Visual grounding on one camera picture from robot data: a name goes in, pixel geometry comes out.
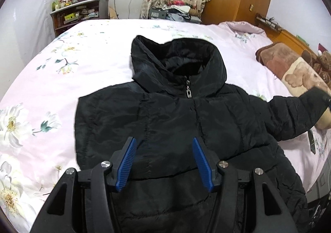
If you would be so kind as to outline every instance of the zipper pull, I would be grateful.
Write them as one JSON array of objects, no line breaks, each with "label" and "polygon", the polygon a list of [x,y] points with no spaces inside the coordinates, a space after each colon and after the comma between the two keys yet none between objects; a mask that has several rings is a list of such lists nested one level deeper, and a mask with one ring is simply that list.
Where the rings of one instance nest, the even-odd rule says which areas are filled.
[{"label": "zipper pull", "polygon": [[188,98],[192,98],[191,90],[190,90],[190,81],[186,80],[186,95]]}]

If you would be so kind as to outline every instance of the jacket hood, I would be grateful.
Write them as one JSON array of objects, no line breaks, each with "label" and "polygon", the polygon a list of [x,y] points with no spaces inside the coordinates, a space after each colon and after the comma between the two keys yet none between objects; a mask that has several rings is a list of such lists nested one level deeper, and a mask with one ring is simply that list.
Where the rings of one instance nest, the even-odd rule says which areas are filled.
[{"label": "jacket hood", "polygon": [[226,68],[217,47],[206,40],[181,38],[158,44],[143,36],[132,42],[133,80],[149,93],[192,97],[216,93],[226,81]]}]

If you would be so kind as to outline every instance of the silver bolt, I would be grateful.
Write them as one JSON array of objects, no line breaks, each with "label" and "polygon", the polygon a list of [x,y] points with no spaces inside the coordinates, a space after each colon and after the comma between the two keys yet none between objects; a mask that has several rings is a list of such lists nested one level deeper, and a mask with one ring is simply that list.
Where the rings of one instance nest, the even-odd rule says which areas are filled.
[{"label": "silver bolt", "polygon": [[67,170],[66,170],[66,174],[68,174],[68,175],[71,175],[71,174],[73,174],[75,172],[75,169],[74,168],[68,168]]},{"label": "silver bolt", "polygon": [[220,161],[218,165],[222,168],[227,168],[229,166],[229,163],[226,161]]},{"label": "silver bolt", "polygon": [[261,168],[256,168],[256,169],[255,169],[255,173],[256,173],[257,175],[262,175],[262,174],[263,174],[263,169],[261,169]]},{"label": "silver bolt", "polygon": [[109,161],[103,161],[103,162],[101,162],[101,166],[103,168],[108,168],[110,166],[110,162]]}]

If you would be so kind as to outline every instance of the black puffer jacket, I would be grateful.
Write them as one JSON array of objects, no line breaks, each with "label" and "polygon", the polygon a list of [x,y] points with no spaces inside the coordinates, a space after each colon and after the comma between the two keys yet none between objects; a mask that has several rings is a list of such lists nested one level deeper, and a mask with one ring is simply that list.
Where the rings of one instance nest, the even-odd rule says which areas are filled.
[{"label": "black puffer jacket", "polygon": [[81,169],[108,160],[128,136],[141,140],[129,182],[114,195],[123,233],[206,231],[215,198],[202,186],[195,136],[239,169],[262,168],[303,232],[305,191],[277,141],[310,129],[327,108],[326,94],[313,88],[269,103],[250,96],[225,84],[218,49],[199,39],[160,45],[138,36],[131,55],[134,81],[80,98],[75,123]]}]

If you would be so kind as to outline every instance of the blue gripper pad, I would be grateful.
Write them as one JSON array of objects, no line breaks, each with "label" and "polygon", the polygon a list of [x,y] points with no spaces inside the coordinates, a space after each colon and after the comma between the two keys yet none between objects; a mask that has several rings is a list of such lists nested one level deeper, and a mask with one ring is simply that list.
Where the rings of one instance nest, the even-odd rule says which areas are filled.
[{"label": "blue gripper pad", "polygon": [[202,183],[209,192],[212,192],[214,190],[214,184],[212,182],[212,169],[197,138],[193,139],[192,147],[194,159],[197,163]]},{"label": "blue gripper pad", "polygon": [[131,141],[124,145],[122,150],[125,150],[123,154],[123,159],[120,161],[120,164],[117,169],[117,181],[115,188],[118,192],[126,185],[129,173],[133,164],[133,160],[137,152],[137,141],[135,138],[129,138]]}]

